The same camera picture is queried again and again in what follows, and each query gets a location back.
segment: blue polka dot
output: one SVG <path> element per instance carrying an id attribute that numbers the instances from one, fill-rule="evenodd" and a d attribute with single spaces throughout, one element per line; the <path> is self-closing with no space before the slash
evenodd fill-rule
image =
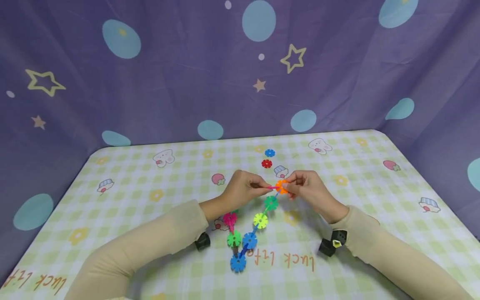
<path id="1" fill-rule="evenodd" d="M 475 159 L 468 165 L 467 175 L 473 187 L 480 192 L 480 158 Z"/>
<path id="2" fill-rule="evenodd" d="M 19 230 L 32 230 L 48 219 L 53 211 L 53 200 L 48 194 L 38 194 L 25 201 L 13 217 L 13 225 Z"/>
<path id="3" fill-rule="evenodd" d="M 388 112 L 385 120 L 401 120 L 412 114 L 415 102 L 410 98 L 403 98 Z"/>
<path id="4" fill-rule="evenodd" d="M 102 26 L 103 39 L 110 51 L 123 59 L 131 59 L 140 53 L 142 43 L 138 34 L 127 24 L 108 20 Z"/>
<path id="5" fill-rule="evenodd" d="M 128 137 L 110 130 L 105 130 L 104 132 L 102 132 L 102 139 L 107 145 L 110 146 L 120 147 L 130 146 L 132 144 Z"/>
<path id="6" fill-rule="evenodd" d="M 293 130 L 297 132 L 305 132 L 311 129 L 315 123 L 317 122 L 317 115 L 309 110 L 304 109 L 297 112 L 290 121 L 290 125 L 292 126 Z"/>
<path id="7" fill-rule="evenodd" d="M 378 21 L 385 28 L 395 28 L 405 23 L 417 9 L 418 0 L 385 0 Z"/>
<path id="8" fill-rule="evenodd" d="M 212 120 L 205 120 L 198 124 L 198 134 L 206 140 L 218 140 L 223 135 L 223 127 Z"/>
<path id="9" fill-rule="evenodd" d="M 263 42 L 275 30 L 275 11 L 266 1 L 254 1 L 243 12 L 241 24 L 243 32 L 249 39 L 254 42 Z"/>

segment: yellow flower print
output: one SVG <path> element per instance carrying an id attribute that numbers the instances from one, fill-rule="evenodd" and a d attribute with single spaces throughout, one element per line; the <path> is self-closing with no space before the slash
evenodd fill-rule
<path id="1" fill-rule="evenodd" d="M 72 243 L 72 246 L 75 246 L 79 242 L 85 240 L 88 236 L 88 228 L 83 227 L 83 228 L 77 228 L 75 229 L 70 237 L 68 238 L 68 241 Z"/>
<path id="2" fill-rule="evenodd" d="M 255 147 L 255 152 L 263 153 L 265 152 L 265 147 L 263 147 L 262 145 L 258 145 Z"/>
<path id="3" fill-rule="evenodd" d="M 213 151 L 210 150 L 210 149 L 207 149 L 204 151 L 204 158 L 207 159 L 207 158 L 212 158 L 213 156 Z"/>
<path id="4" fill-rule="evenodd" d="M 285 223 L 295 227 L 300 221 L 300 212 L 298 210 L 285 211 L 283 215 Z"/>
<path id="5" fill-rule="evenodd" d="M 165 293 L 160 293 L 152 296 L 152 300 L 166 300 L 167 296 Z"/>
<path id="6" fill-rule="evenodd" d="M 348 179 L 343 177 L 342 175 L 333 176 L 333 180 L 337 185 L 347 186 Z"/>
<path id="7" fill-rule="evenodd" d="M 101 158 L 97 159 L 95 163 L 97 165 L 104 165 L 108 162 L 108 159 L 108 156 L 102 156 Z"/>
<path id="8" fill-rule="evenodd" d="M 362 139 L 361 137 L 358 137 L 358 138 L 357 138 L 357 143 L 358 143 L 360 146 L 368 146 L 367 140 Z"/>
<path id="9" fill-rule="evenodd" d="M 153 190 L 150 192 L 150 201 L 158 202 L 163 197 L 162 190 Z"/>

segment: purple fabric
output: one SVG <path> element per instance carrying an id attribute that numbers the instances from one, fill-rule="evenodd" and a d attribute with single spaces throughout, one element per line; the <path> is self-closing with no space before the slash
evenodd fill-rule
<path id="1" fill-rule="evenodd" d="M 256 42 L 242 29 L 249 0 L 228 1 L 230 9 L 224 0 L 5 0 L 0 282 L 41 228 L 17 229 L 16 212 L 41 193 L 57 204 L 88 156 L 107 146 L 104 131 L 132 144 L 195 141 L 199 123 L 214 120 L 222 139 L 296 134 L 290 120 L 303 109 L 316 114 L 306 132 L 386 133 L 480 234 L 480 194 L 467 177 L 480 157 L 480 3 L 420 0 L 406 22 L 386 28 L 381 0 L 268 2 L 275 30 Z M 112 53 L 102 35 L 110 19 L 135 30 L 138 55 Z M 287 74 L 280 60 L 290 44 L 307 49 L 304 66 Z M 28 89 L 25 70 L 53 72 L 65 89 Z M 411 115 L 385 120 L 403 98 L 415 103 Z"/>

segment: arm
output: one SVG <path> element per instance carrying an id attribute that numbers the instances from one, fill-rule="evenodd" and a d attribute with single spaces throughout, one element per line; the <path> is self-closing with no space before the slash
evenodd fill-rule
<path id="1" fill-rule="evenodd" d="M 388 233 L 372 217 L 354 206 L 332 225 L 347 231 L 345 246 L 413 299 L 473 299 L 444 269 L 425 254 Z"/>
<path id="2" fill-rule="evenodd" d="M 137 269 L 192 244 L 207 228 L 205 215 L 211 213 L 204 213 L 201 205 L 192 200 L 108 242 L 88 256 L 65 299 L 125 296 Z"/>
<path id="3" fill-rule="evenodd" d="M 345 246 L 353 256 L 370 264 L 400 289 L 419 300 L 473 299 L 444 269 L 402 240 L 380 227 L 374 218 L 354 206 L 337 201 L 314 171 L 295 171 L 284 188 L 290 199 L 296 195 L 332 224 L 345 230 Z"/>
<path id="4" fill-rule="evenodd" d="M 195 200 L 136 227 L 95 250 L 85 260 L 65 300 L 105 300 L 123 297 L 130 278 L 148 262 L 174 254 L 196 241 L 208 221 L 270 192 L 260 176 L 236 171 L 217 198 Z"/>

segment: hand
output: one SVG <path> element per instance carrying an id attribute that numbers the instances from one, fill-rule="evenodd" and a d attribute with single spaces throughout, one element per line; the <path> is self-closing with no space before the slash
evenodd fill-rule
<path id="1" fill-rule="evenodd" d="M 270 184 L 259 175 L 236 170 L 223 193 L 214 199 L 200 203 L 200 207 L 206 219 L 212 221 L 244 206 L 254 198 L 271 192 L 272 189 L 266 188 L 269 186 Z"/>
<path id="2" fill-rule="evenodd" d="M 220 197 L 225 198 L 225 201 L 229 202 L 232 207 L 231 210 L 235 210 L 244 206 L 252 199 L 271 192 L 272 189 L 267 189 L 269 186 L 271 185 L 266 183 L 259 175 L 236 170 Z"/>
<path id="3" fill-rule="evenodd" d="M 329 224 L 340 221 L 348 214 L 348 207 L 332 196 L 317 172 L 294 171 L 285 180 L 288 183 L 284 183 L 283 188 L 288 191 L 289 199 L 300 196 Z"/>

